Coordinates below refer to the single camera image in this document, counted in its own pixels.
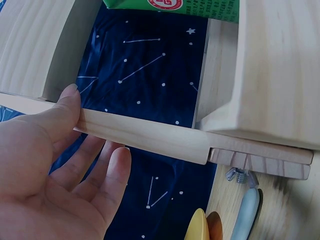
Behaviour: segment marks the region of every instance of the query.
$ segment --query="wooden board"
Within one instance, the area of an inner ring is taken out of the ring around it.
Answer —
[[[0,105],[25,114],[37,114],[50,109],[54,104],[0,93]],[[89,109],[81,110],[76,129],[110,141],[198,164],[207,162],[212,148],[305,165],[310,164],[313,158],[313,153],[308,150]]]
[[[203,63],[203,81],[199,88],[196,121],[230,102],[235,82],[238,25],[208,20],[207,54]]]
[[[229,240],[248,185],[227,181],[229,167],[218,165],[206,215],[217,211],[223,240]],[[320,152],[311,164],[308,180],[257,174],[263,204],[250,240],[320,239]]]
[[[0,92],[56,101],[75,83],[102,0],[9,0],[0,12]]]
[[[201,120],[200,129],[320,150],[319,13],[317,0],[240,1],[231,101]],[[210,54],[217,55],[208,46]]]
[[[310,172],[309,165],[217,148],[212,149],[208,161],[257,173],[301,180],[308,179]]]

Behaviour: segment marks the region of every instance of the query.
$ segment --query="navy blue fabric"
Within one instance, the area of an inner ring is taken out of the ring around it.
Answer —
[[[0,12],[1,12],[2,8],[4,7],[6,1],[7,0],[3,0],[2,2],[0,2]]]
[[[195,33],[186,32],[189,28]],[[102,5],[77,79],[82,107],[190,128],[206,29],[207,20],[200,17],[108,10]],[[0,108],[0,120],[16,114]],[[69,147],[51,171],[62,166],[85,137]],[[194,211],[207,207],[216,166],[130,149],[130,179],[106,239],[184,239]]]

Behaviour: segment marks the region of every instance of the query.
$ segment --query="metal bolt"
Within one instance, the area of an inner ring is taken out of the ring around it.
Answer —
[[[237,169],[235,167],[232,167],[226,174],[226,179],[230,182],[236,177]]]
[[[237,170],[236,182],[238,184],[245,184],[247,182],[247,173],[241,169]]]
[[[248,182],[249,187],[255,188],[259,185],[256,174],[253,171],[242,170],[236,167],[232,167],[226,174],[225,177],[228,181],[232,181],[236,177],[238,184],[245,184]]]

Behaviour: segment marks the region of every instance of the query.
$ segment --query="white star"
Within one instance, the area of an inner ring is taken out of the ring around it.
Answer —
[[[191,35],[191,34],[195,34],[195,33],[196,33],[196,30],[189,28],[189,30],[186,31],[186,32],[189,33],[189,35]]]

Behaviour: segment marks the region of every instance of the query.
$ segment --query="light blue object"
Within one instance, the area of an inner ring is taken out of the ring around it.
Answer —
[[[259,191],[249,189],[244,195],[230,240],[247,240],[260,203]]]

